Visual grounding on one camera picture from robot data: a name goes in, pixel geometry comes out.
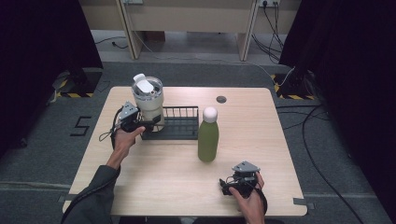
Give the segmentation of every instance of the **carpeted floor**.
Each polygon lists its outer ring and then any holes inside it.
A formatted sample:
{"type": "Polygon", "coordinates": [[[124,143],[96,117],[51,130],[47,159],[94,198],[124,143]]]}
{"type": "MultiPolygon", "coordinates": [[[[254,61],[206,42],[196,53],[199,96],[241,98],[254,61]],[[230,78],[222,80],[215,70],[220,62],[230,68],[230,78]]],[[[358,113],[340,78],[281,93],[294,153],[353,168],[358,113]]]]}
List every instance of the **carpeted floor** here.
{"type": "MultiPolygon", "coordinates": [[[[304,217],[271,219],[284,223],[358,223],[320,177],[304,147],[301,123],[313,107],[298,105],[319,105],[320,101],[278,99],[271,78],[254,65],[104,63],[104,67],[93,97],[58,98],[40,116],[28,136],[28,146],[11,149],[0,160],[1,223],[60,222],[62,199],[73,182],[109,90],[130,86],[139,73],[158,77],[164,86],[271,90],[309,208],[304,217]],[[77,123],[88,129],[76,128],[77,123]]],[[[281,66],[265,69],[270,74],[289,71],[281,66]]],[[[347,147],[327,112],[319,108],[305,124],[306,144],[317,167],[364,223],[391,223],[360,168],[348,157],[347,147]]]]}

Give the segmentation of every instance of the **black wire rack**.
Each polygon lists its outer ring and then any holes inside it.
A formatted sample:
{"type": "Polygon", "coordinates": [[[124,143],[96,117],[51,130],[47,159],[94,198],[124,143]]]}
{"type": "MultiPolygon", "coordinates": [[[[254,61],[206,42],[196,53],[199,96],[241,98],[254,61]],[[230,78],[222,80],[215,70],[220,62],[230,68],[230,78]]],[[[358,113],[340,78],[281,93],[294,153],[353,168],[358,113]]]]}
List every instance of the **black wire rack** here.
{"type": "Polygon", "coordinates": [[[164,125],[155,125],[154,131],[142,133],[143,140],[198,139],[199,108],[193,106],[164,106],[164,125]]]}

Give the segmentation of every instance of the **table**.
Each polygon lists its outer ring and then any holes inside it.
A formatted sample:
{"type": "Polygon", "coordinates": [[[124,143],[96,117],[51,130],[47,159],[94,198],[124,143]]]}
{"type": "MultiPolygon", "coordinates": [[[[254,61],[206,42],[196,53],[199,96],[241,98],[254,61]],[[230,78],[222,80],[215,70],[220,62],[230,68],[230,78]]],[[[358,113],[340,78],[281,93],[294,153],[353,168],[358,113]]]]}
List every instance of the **table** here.
{"type": "Polygon", "coordinates": [[[239,57],[248,56],[258,0],[144,0],[142,5],[117,0],[121,21],[133,59],[138,59],[140,31],[236,33],[239,57]]]}
{"type": "MultiPolygon", "coordinates": [[[[306,206],[293,203],[302,199],[271,92],[264,88],[164,87],[166,106],[198,105],[200,120],[207,106],[219,111],[219,148],[211,163],[197,156],[196,140],[141,140],[131,148],[121,165],[115,187],[112,215],[238,217],[232,196],[222,195],[219,178],[233,174],[232,167],[249,161],[261,167],[268,200],[267,216],[303,216],[306,206]],[[225,96],[224,104],[217,102],[225,96]]],[[[110,91],[93,131],[70,194],[88,186],[112,149],[110,139],[99,135],[111,127],[114,114],[125,101],[134,104],[130,87],[110,91]]],[[[66,201],[64,210],[70,204],[66,201]]]]}

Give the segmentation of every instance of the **green bottle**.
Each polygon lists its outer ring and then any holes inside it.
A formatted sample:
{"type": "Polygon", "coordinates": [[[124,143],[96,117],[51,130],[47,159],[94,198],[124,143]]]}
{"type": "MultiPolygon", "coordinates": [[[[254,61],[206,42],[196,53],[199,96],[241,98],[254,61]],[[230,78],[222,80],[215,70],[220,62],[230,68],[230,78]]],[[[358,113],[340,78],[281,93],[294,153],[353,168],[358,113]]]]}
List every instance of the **green bottle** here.
{"type": "Polygon", "coordinates": [[[210,162],[216,158],[219,143],[218,110],[215,107],[204,109],[204,120],[198,130],[198,158],[210,162]]]}

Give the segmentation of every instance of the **person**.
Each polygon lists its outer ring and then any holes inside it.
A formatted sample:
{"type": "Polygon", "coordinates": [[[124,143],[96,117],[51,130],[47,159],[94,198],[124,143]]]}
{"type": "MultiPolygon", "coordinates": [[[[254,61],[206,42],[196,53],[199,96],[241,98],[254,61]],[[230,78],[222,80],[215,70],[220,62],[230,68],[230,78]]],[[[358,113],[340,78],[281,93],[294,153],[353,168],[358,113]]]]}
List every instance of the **person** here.
{"type": "MultiPolygon", "coordinates": [[[[139,127],[131,133],[127,133],[122,129],[115,131],[114,150],[106,165],[99,166],[90,185],[70,203],[62,217],[62,224],[112,223],[110,212],[114,200],[114,187],[120,175],[120,165],[123,159],[128,156],[130,148],[135,143],[135,138],[143,131],[145,131],[144,127],[139,127]]],[[[256,187],[263,187],[264,182],[261,175],[257,173],[257,176],[259,183],[256,187]]],[[[230,192],[238,202],[240,211],[247,223],[264,223],[262,201],[255,190],[251,192],[250,197],[247,199],[243,198],[238,190],[234,188],[230,188],[230,192]]]]}

